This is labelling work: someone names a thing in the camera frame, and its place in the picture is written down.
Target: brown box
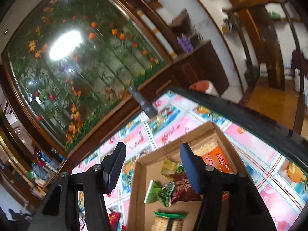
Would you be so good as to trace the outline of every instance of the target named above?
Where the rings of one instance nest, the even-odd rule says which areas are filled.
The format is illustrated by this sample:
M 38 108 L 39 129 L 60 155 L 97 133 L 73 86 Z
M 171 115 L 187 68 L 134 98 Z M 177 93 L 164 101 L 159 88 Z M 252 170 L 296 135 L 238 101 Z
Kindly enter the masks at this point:
M 171 207 L 166 208 L 159 201 L 151 204 L 144 204 L 144 197 L 150 180 L 155 180 L 160 185 L 164 185 L 170 181 L 161 174 L 162 163 L 166 155 L 174 162 L 181 162 L 179 146 L 182 143 L 187 142 L 192 150 L 194 150 L 212 138 L 215 138 L 218 142 L 219 147 L 222 149 L 234 173 L 246 171 L 241 158 L 221 130 L 212 122 L 203 124 L 199 128 L 140 158 L 136 162 L 127 223 L 128 231 L 151 230 L 155 218 L 154 211 L 163 213 L 186 213 L 187 216 L 184 219 L 182 230 L 191 231 L 193 229 L 201 206 L 201 201 L 178 201 L 172 204 Z M 224 201 L 218 230 L 225 229 L 226 222 L 222 221 L 222 219 L 226 219 L 227 214 L 228 201 Z

